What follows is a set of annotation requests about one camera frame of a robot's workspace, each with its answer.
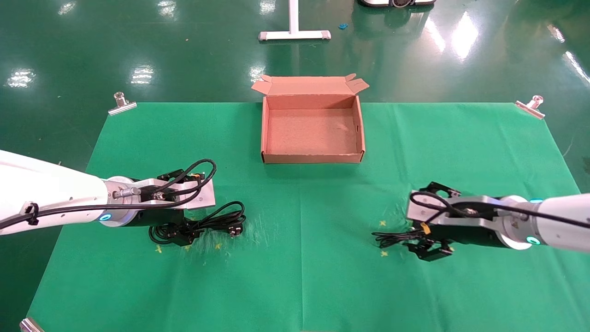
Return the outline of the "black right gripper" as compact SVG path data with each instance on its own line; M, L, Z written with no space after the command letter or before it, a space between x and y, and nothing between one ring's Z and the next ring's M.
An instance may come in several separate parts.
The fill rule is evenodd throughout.
M420 188L419 193L428 197L444 199L461 196L461 191L437 182L430 182L426 187ZM484 227L443 225L442 232L445 234L442 236L444 239L454 243L507 248L496 231ZM415 243L406 243L405 246L420 260L433 262L453 254L454 250L446 240L420 239Z

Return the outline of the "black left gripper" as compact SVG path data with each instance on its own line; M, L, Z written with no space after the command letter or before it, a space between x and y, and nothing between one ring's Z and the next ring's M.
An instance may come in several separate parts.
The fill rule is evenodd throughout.
M197 181L201 183L204 179L202 174L188 174L183 176L184 170L164 173L157 176L157 179L172 183L185 183ZM185 211L178 209L148 209L137 212L129 222L129 227L150 227L167 225L165 235L168 242L177 246L189 246L198 239L202 231L191 229L187 225L181 225L185 218Z

